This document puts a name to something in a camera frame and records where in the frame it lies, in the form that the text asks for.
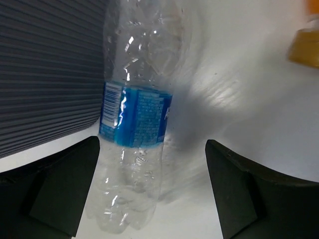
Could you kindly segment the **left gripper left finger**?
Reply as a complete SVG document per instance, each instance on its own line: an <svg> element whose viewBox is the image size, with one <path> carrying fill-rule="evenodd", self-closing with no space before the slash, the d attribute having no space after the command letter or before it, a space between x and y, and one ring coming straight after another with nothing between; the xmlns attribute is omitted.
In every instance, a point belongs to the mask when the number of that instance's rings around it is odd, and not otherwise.
<svg viewBox="0 0 319 239"><path fill-rule="evenodd" d="M0 237L75 237L99 152L99 139L91 136L56 154L2 172Z"/></svg>

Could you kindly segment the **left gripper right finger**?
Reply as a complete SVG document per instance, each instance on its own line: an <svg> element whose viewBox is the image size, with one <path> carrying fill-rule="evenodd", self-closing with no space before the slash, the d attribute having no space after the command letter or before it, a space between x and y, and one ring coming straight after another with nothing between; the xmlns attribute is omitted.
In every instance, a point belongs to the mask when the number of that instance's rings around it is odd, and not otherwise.
<svg viewBox="0 0 319 239"><path fill-rule="evenodd" d="M225 239L316 239L319 185L245 158L215 140L207 167Z"/></svg>

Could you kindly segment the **clear bottle blue label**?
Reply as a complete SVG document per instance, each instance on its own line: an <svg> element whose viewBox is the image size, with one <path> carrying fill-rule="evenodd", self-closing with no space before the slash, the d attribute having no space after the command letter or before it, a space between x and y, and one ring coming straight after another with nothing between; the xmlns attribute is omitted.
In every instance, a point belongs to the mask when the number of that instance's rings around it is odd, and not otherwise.
<svg viewBox="0 0 319 239"><path fill-rule="evenodd" d="M100 154L86 213L110 234L142 229L154 215L173 89L191 39L187 13L181 0L108 3Z"/></svg>

